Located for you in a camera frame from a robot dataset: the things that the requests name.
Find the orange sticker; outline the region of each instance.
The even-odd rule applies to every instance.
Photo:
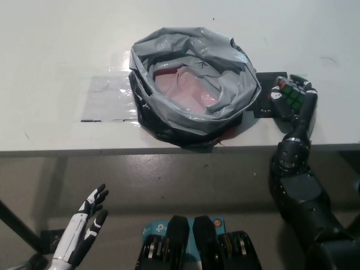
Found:
[[[221,219],[216,219],[216,220],[214,220],[214,225],[215,225],[215,228],[220,228],[221,226],[222,226],[222,221],[221,221]]]

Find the green cube face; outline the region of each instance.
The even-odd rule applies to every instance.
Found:
[[[300,97],[298,98],[298,102],[302,104],[304,103],[304,100],[305,100],[305,95],[301,94]]]
[[[292,90],[293,90],[293,89],[292,89],[290,86],[286,85],[286,86],[283,88],[282,91],[283,91],[285,94],[289,94]]]
[[[299,92],[297,91],[292,91],[291,94],[290,94],[290,97],[293,98],[293,99],[296,99],[299,95]]]
[[[290,106],[291,104],[293,104],[294,100],[292,98],[288,98],[286,100],[286,103]]]
[[[301,105],[299,102],[295,102],[295,103],[292,105],[292,108],[293,108],[294,110],[299,110],[301,106],[302,106],[302,105]]]

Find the white robotic hand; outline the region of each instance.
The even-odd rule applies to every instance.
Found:
[[[107,210],[101,210],[101,203],[107,194],[109,191],[105,190],[105,184],[102,184],[87,197],[78,212],[73,215],[58,243],[48,270],[68,270],[79,266],[107,217]],[[100,214],[85,231],[87,222],[99,210]]]

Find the bag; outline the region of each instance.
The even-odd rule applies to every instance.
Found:
[[[162,28],[131,49],[138,121],[181,147],[214,145],[260,94],[245,52],[205,28]]]

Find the gray plastic bag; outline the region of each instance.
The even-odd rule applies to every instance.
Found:
[[[245,52],[233,39],[205,28],[162,28],[139,40],[131,49],[130,69],[139,122],[155,137],[181,146],[214,141],[239,124],[242,113],[261,91]],[[198,112],[184,105],[183,90],[178,99],[166,95],[155,81],[156,74],[167,70],[177,70],[172,84],[179,82],[180,70],[192,74],[201,87],[191,86],[191,93],[196,95],[197,89],[207,91],[201,98],[205,95],[209,100],[210,96],[211,105]],[[156,121],[146,117],[150,113],[146,108],[156,116]],[[161,129],[168,129],[165,137],[159,136],[161,131],[155,124],[160,120]]]

